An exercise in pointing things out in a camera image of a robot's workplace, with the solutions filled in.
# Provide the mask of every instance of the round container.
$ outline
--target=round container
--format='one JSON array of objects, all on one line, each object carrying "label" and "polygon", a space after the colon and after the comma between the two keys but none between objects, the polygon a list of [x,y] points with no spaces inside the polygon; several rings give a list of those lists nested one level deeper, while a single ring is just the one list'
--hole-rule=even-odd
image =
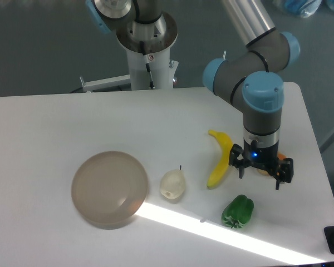
[{"label": "round container", "polygon": [[85,161],[77,170],[71,188],[79,213],[104,229],[128,224],[147,192],[148,177],[142,164],[118,151],[103,152]]}]

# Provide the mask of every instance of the table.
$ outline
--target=table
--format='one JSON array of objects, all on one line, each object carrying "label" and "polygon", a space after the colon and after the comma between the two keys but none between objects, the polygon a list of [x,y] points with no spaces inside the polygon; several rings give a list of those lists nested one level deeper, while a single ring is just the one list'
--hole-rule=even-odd
[{"label": "table", "polygon": [[[230,169],[208,190],[221,151],[209,129],[242,144],[242,114],[206,88],[0,98],[0,266],[275,266],[334,261],[323,233],[334,199],[295,83],[285,83],[279,150],[294,159],[290,184]],[[79,166],[103,151],[136,157],[149,194],[134,221],[98,229],[71,200]],[[182,168],[186,192],[163,199],[159,181]],[[220,224],[237,195],[251,221]]]}]

